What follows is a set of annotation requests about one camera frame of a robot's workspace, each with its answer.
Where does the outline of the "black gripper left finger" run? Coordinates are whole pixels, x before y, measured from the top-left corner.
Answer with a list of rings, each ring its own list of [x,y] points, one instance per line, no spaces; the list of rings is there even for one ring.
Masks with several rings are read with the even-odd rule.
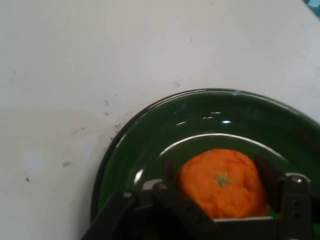
[[[218,228],[204,211],[178,190],[172,161],[163,163],[162,181],[149,190],[112,195],[84,240],[216,240]]]

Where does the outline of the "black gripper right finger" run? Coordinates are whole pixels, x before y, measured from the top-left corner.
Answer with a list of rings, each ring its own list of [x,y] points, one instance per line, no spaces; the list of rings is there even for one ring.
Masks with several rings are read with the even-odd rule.
[[[279,213],[276,238],[278,240],[318,240],[320,234],[314,224],[320,222],[320,190],[313,188],[303,174],[286,174],[272,161],[254,157],[268,205]]]

